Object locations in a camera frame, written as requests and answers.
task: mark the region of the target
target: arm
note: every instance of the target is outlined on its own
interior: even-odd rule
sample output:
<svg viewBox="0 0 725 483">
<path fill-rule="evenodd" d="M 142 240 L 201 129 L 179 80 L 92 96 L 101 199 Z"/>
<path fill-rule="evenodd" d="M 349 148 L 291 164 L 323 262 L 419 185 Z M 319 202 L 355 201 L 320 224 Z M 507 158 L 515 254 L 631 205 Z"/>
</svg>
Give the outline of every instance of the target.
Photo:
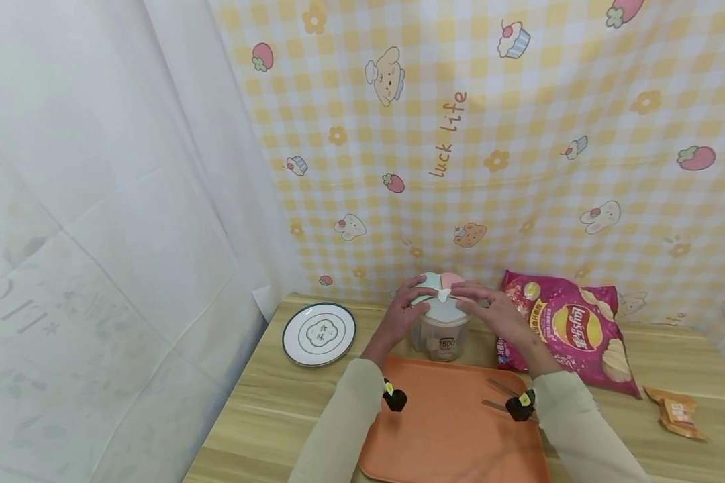
<svg viewBox="0 0 725 483">
<path fill-rule="evenodd" d="M 534 378 L 537 417 L 572 479 L 577 483 L 649 482 L 580 377 L 562 370 L 547 346 L 534 339 L 520 351 Z"/>
<path fill-rule="evenodd" d="M 580 377 L 561 368 L 503 292 L 465 282 L 455 284 L 451 293 L 489 302 L 488 307 L 469 301 L 457 306 L 483 320 L 524 356 L 534 379 L 540 427 L 576 483 L 650 481 L 602 417 Z"/>
<path fill-rule="evenodd" d="M 381 371 L 387 356 L 419 315 L 430 308 L 424 302 L 412 307 L 410 301 L 420 295 L 438 294 L 431 288 L 416 288 L 424 280 L 424 276 L 415 276 L 400 286 L 360 359 L 346 367 L 333 397 L 303 444 L 287 483 L 341 483 L 352 479 L 368 430 L 381 410 Z"/>
<path fill-rule="evenodd" d="M 384 379 L 371 360 L 349 362 L 333 397 L 303 444 L 288 483 L 338 483 L 352 479 L 357 458 L 381 410 Z"/>
</svg>

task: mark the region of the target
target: white curtain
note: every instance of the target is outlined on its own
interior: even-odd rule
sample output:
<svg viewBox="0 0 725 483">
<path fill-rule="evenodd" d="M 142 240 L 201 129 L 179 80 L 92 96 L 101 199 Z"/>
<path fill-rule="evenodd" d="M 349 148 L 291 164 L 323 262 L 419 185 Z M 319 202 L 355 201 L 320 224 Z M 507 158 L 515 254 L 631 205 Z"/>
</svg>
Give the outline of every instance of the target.
<svg viewBox="0 0 725 483">
<path fill-rule="evenodd" d="M 209 6 L 0 0 L 0 482 L 177 482 L 305 276 Z"/>
</svg>

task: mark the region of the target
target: snack packet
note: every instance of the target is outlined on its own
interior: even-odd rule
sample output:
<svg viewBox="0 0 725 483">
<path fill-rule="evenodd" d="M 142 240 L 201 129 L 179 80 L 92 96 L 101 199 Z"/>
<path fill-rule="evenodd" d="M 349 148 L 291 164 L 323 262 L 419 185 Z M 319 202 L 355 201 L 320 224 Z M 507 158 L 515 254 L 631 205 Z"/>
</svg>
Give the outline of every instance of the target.
<svg viewBox="0 0 725 483">
<path fill-rule="evenodd" d="M 698 441 L 709 441 L 709 437 L 698 431 L 693 416 L 696 413 L 696 400 L 684 394 L 644 387 L 647 396 L 661 407 L 661 425 L 672 433 Z"/>
<path fill-rule="evenodd" d="M 590 386 L 642 398 L 615 324 L 615 286 L 580 288 L 564 278 L 506 271 L 503 290 L 566 370 Z M 519 351 L 499 339 L 499 369 L 527 372 Z"/>
</svg>

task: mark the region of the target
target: potato chip bag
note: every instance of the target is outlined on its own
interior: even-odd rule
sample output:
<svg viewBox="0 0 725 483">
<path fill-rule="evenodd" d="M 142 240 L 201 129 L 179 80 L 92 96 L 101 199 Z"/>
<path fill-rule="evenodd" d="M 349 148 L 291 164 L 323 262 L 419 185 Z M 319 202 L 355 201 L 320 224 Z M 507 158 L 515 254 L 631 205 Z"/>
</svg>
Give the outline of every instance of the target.
<svg viewBox="0 0 725 483">
<path fill-rule="evenodd" d="M 564 278 L 506 271 L 503 291 L 565 370 L 590 386 L 642 398 L 617 324 L 615 286 L 580 288 Z M 527 372 L 519 351 L 499 339 L 499 369 Z"/>
</svg>

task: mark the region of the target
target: beige sleeve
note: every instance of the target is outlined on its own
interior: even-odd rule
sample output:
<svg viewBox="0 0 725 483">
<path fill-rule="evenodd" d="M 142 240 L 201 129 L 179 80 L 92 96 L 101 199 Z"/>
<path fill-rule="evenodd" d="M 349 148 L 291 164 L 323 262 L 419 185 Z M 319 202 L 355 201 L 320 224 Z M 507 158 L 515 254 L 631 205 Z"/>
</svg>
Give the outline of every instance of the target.
<svg viewBox="0 0 725 483">
<path fill-rule="evenodd" d="M 650 482 L 575 373 L 534 380 L 540 427 L 575 483 Z"/>
<path fill-rule="evenodd" d="M 352 479 L 363 443 L 381 410 L 384 378 L 366 359 L 349 362 L 336 392 L 303 444 L 288 483 L 339 483 Z"/>
</svg>

